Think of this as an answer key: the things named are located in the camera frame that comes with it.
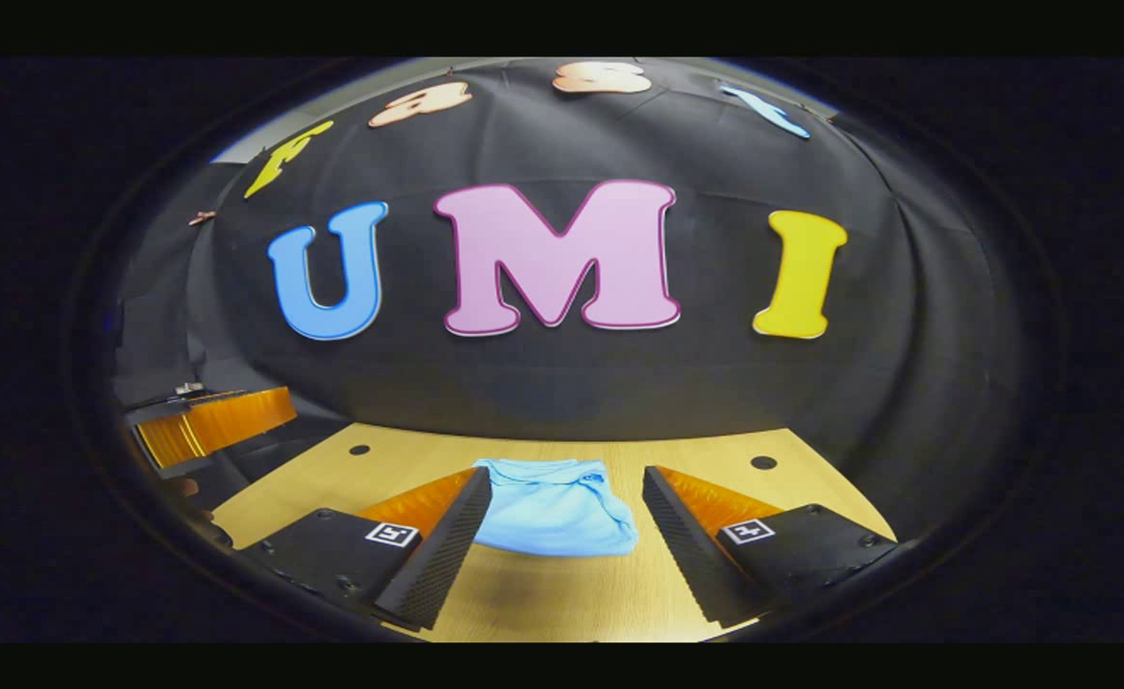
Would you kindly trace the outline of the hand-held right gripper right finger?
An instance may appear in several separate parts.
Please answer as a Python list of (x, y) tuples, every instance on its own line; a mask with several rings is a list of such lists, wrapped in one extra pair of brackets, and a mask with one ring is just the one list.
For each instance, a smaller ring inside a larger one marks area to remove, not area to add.
[(824, 611), (901, 550), (831, 507), (781, 509), (667, 466), (646, 466), (642, 498), (703, 615), (724, 628)]

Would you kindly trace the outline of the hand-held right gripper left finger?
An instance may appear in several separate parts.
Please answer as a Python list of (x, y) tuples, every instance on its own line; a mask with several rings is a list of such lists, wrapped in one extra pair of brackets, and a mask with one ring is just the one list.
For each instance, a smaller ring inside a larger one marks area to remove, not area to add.
[(466, 468), (356, 514), (320, 507), (238, 554), (339, 610), (430, 629), (491, 498), (487, 468)]

